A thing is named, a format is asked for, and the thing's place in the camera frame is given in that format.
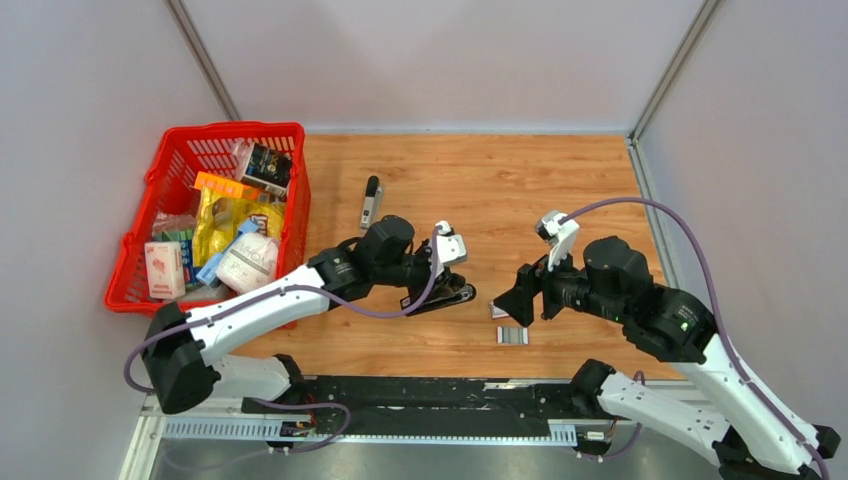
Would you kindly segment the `black stapler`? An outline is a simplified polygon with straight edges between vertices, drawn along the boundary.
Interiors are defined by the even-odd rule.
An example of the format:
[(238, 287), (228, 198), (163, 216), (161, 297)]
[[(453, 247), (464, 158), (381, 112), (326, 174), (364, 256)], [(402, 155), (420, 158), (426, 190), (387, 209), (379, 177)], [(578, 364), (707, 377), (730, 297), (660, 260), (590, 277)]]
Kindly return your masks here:
[(420, 315), (431, 311), (457, 306), (470, 302), (477, 296), (477, 290), (472, 284), (466, 284), (454, 289), (453, 287), (440, 287), (435, 293), (419, 307), (407, 313), (407, 317)]

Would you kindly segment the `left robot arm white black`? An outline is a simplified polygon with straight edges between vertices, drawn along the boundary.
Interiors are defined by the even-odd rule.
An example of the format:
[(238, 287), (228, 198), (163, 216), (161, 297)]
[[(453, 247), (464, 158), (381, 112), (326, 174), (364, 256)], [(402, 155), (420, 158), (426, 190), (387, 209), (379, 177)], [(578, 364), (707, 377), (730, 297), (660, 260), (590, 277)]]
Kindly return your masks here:
[(468, 257), (463, 237), (446, 221), (420, 245), (414, 235), (407, 220), (388, 215), (253, 291), (189, 310), (176, 302), (161, 306), (130, 355), (144, 364), (147, 393), (168, 415), (216, 397), (255, 398), (281, 414), (296, 413), (306, 389), (293, 360), (235, 356), (233, 350), (337, 307), (391, 319), (473, 300), (475, 287), (451, 269)]

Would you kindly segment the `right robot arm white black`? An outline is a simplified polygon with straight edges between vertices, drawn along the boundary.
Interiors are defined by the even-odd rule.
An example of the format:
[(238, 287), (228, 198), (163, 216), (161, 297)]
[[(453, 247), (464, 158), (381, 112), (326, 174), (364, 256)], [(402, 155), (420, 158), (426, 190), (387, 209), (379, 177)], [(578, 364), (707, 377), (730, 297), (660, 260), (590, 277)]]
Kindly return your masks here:
[(571, 309), (620, 325), (638, 350), (671, 365), (708, 399), (693, 407), (650, 390), (614, 367), (589, 359), (571, 381), (570, 402), (583, 418), (624, 417), (690, 448), (725, 479), (821, 479), (840, 443), (831, 427), (791, 413), (743, 374), (726, 352), (713, 313), (695, 296), (654, 281), (645, 256), (610, 236), (591, 242), (584, 265), (546, 258), (522, 266), (494, 305), (520, 325)]

